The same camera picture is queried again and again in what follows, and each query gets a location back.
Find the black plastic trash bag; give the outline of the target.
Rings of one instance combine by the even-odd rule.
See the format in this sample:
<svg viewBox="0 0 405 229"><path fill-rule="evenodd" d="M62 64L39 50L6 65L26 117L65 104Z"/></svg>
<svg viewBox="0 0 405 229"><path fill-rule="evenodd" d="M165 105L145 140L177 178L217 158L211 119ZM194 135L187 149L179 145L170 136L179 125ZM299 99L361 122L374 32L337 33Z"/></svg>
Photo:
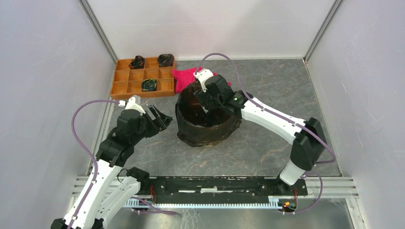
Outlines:
<svg viewBox="0 0 405 229"><path fill-rule="evenodd" d="M242 123L220 108L205 112L194 93L201 89L197 82L186 86L175 105L177 137L191 147L215 146L226 140Z"/></svg>

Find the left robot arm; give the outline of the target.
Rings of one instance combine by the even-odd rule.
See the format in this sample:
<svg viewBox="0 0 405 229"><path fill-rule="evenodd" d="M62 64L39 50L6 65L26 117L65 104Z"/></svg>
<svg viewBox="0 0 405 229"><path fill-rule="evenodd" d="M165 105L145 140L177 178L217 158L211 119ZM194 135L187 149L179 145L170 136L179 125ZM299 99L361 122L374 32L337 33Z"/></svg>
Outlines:
<svg viewBox="0 0 405 229"><path fill-rule="evenodd" d="M92 175L68 213L51 224L53 229L105 229L110 220L135 194L149 191L148 172L132 168L118 187L107 191L135 151L135 145L167 129L173 118L155 106L144 111L139 105L128 106L117 118L117 126L100 144Z"/></svg>

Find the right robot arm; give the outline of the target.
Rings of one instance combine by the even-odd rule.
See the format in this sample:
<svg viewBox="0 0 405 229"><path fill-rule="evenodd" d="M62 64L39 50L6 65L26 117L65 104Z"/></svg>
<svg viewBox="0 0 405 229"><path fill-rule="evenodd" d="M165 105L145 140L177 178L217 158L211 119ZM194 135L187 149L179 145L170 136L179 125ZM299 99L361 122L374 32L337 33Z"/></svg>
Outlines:
<svg viewBox="0 0 405 229"><path fill-rule="evenodd" d="M291 146L290 159L278 175L276 189L287 195L295 183L316 165L326 149L325 135L315 118L288 116L242 90L233 91L220 75L194 74L201 88L194 93L205 111L220 109L228 115L256 123L285 139Z"/></svg>

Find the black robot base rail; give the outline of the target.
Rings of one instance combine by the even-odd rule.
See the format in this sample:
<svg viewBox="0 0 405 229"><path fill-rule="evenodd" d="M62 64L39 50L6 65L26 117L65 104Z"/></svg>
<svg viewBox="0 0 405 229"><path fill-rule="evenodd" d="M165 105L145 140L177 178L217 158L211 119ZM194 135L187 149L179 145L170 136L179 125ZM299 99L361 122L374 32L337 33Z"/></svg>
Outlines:
<svg viewBox="0 0 405 229"><path fill-rule="evenodd" d="M157 176L133 167L127 177L140 181L138 196L154 204L264 204L269 197L295 198L308 194L306 183L299 179L293 185L279 178L263 176Z"/></svg>

